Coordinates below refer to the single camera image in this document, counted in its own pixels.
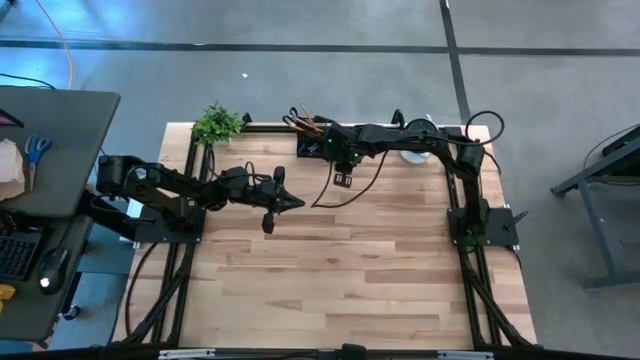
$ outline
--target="potted plant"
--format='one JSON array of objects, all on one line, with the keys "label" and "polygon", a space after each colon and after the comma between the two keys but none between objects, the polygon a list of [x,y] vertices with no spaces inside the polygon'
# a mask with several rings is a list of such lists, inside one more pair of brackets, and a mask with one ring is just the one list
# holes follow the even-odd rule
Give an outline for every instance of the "potted plant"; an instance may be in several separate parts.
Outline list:
[{"label": "potted plant", "polygon": [[213,146],[216,142],[231,142],[231,136],[240,133],[244,123],[240,120],[240,114],[230,113],[224,106],[207,106],[202,112],[202,117],[193,125],[193,133],[198,144]]}]

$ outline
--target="gray table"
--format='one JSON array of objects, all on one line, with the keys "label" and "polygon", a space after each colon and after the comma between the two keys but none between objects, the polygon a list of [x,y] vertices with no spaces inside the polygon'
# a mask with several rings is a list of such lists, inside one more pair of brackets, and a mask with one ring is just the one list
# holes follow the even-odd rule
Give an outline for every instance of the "gray table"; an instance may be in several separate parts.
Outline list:
[{"label": "gray table", "polygon": [[40,259],[47,250],[58,246],[58,241],[69,225],[69,231],[62,244],[69,250],[64,286],[53,295],[43,295],[40,292],[37,279],[37,265],[40,259],[27,281],[2,280],[3,284],[15,287],[16,293],[11,300],[4,302],[4,309],[0,314],[1,339],[39,341],[50,335],[53,322],[71,286],[92,221],[86,216],[78,216],[71,221],[45,220],[43,225],[51,229],[51,235],[46,240],[43,251],[40,252]]},{"label": "gray table", "polygon": [[[67,295],[73,295],[68,292],[92,224],[89,217],[76,216],[76,208],[119,101],[115,93],[0,88],[0,108],[25,123],[23,129],[0,127],[0,140],[8,138],[21,150],[32,133],[53,141],[38,165],[34,191],[0,202],[0,208],[39,217],[41,225],[51,229],[29,279],[0,280],[16,288],[0,314],[2,339],[45,339]],[[38,264],[47,250],[58,246],[67,226],[62,242],[70,253],[65,284],[56,294],[43,295],[38,289]]]},{"label": "gray table", "polygon": [[0,87],[0,109],[25,123],[23,129],[0,127],[0,141],[7,138],[21,151],[33,133],[53,141],[38,165],[33,192],[0,207],[72,216],[119,102],[116,93]]}]

